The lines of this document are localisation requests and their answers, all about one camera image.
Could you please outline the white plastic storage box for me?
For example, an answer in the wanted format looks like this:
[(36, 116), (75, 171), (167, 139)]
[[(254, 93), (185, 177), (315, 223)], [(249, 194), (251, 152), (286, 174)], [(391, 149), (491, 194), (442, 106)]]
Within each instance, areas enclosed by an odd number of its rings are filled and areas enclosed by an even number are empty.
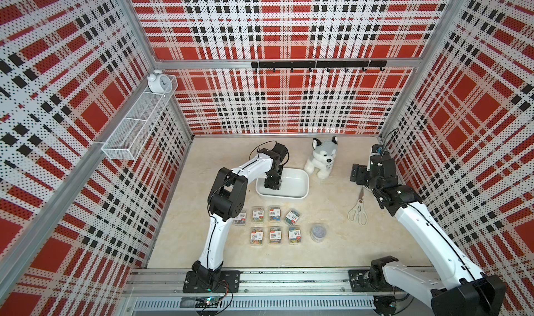
[(255, 190), (264, 198), (300, 201), (307, 197), (310, 189), (310, 179), (306, 171), (294, 168), (285, 168), (282, 173), (279, 190), (264, 186), (265, 178), (256, 180)]

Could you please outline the square paper clip box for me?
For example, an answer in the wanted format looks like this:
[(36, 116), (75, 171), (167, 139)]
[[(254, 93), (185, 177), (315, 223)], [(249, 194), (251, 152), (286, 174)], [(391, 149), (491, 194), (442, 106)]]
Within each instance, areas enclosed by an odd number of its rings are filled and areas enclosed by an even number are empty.
[(302, 242), (302, 233), (300, 227), (289, 227), (287, 235), (290, 245), (298, 245)]

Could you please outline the round clear paper clip jar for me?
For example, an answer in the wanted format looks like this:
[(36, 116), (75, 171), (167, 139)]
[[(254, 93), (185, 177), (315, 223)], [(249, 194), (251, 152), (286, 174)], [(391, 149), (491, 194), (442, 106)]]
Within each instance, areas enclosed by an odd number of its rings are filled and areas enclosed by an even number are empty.
[(320, 243), (326, 238), (327, 229), (321, 224), (314, 224), (314, 226), (311, 227), (310, 235), (314, 242)]

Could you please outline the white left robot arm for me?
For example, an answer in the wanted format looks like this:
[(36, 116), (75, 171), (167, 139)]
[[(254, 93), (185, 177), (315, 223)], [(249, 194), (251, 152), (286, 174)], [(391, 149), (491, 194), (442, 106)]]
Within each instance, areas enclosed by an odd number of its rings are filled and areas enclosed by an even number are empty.
[(266, 188), (280, 189), (282, 172), (288, 160), (288, 149), (276, 142), (272, 149), (258, 149), (246, 163), (218, 171), (207, 199), (210, 217), (207, 240), (201, 256), (192, 265), (193, 273), (201, 282), (213, 287), (221, 279), (229, 229), (234, 218), (243, 210), (248, 186), (258, 178), (264, 178)]

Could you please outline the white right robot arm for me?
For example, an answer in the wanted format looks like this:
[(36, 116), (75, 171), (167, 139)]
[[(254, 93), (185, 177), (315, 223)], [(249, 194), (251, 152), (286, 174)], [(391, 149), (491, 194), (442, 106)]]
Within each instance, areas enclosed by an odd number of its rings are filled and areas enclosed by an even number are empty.
[(507, 287), (487, 275), (464, 254), (431, 216), (422, 198), (399, 182), (396, 163), (382, 145), (371, 148), (369, 164), (354, 165), (351, 181), (370, 190), (415, 239), (438, 279), (412, 270), (399, 259), (375, 259), (369, 270), (372, 288), (399, 288), (427, 305), (435, 315), (498, 315)]

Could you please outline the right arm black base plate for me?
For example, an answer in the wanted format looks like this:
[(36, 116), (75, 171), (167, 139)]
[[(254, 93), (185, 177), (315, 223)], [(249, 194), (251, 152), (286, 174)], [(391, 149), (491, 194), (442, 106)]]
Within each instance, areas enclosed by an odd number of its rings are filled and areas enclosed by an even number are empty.
[(349, 284), (352, 292), (387, 292), (404, 293), (388, 283), (381, 283), (371, 278), (370, 270), (349, 270)]

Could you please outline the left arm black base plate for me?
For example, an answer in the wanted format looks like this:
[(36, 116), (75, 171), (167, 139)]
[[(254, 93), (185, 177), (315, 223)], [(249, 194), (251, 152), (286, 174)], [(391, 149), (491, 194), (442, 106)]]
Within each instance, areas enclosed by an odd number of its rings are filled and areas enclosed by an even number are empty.
[(182, 292), (186, 294), (193, 293), (225, 293), (239, 292), (241, 272), (238, 270), (223, 270), (215, 276), (201, 275), (194, 271), (186, 274)]

